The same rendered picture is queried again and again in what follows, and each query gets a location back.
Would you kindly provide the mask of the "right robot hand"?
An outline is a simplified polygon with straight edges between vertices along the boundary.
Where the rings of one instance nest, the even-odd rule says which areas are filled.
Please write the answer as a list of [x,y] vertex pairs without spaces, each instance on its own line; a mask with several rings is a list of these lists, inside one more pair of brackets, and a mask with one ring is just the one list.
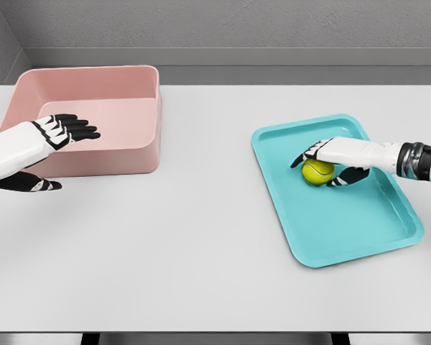
[[328,181],[328,187],[353,185],[366,179],[370,173],[371,161],[365,152],[371,143],[349,137],[334,137],[320,140],[301,153],[290,165],[297,167],[306,159],[319,160],[334,165],[344,165],[346,169]]

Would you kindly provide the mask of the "pink basket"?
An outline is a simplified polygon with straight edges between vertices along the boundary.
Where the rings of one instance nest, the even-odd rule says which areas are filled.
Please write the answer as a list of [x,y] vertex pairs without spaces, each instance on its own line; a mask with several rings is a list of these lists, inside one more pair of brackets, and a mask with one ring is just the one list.
[[148,65],[45,68],[23,73],[0,125],[75,114],[98,139],[69,144],[28,168],[43,178],[150,173],[159,164],[159,72]]

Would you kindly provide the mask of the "blue tray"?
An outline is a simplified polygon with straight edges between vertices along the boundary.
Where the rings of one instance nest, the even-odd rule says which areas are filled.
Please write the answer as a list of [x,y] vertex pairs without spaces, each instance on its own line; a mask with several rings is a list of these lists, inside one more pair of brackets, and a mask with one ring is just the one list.
[[331,137],[368,139],[352,116],[338,114],[256,130],[251,143],[290,250],[313,268],[419,243],[424,227],[393,176],[373,169],[348,187],[313,186],[293,160]]

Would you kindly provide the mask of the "yellow tennis ball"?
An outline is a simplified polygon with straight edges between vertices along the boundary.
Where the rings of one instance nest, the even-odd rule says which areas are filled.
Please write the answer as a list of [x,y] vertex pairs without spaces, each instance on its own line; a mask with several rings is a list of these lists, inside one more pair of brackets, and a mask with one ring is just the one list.
[[302,164],[302,176],[311,185],[323,185],[333,179],[335,165],[320,160],[307,159]]

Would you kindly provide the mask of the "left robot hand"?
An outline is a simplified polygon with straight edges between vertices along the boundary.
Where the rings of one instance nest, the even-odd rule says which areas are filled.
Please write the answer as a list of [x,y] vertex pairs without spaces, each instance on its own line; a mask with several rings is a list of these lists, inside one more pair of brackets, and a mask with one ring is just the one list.
[[61,189],[59,182],[24,170],[69,144],[100,136],[95,126],[75,114],[24,121],[0,132],[0,189],[25,193]]

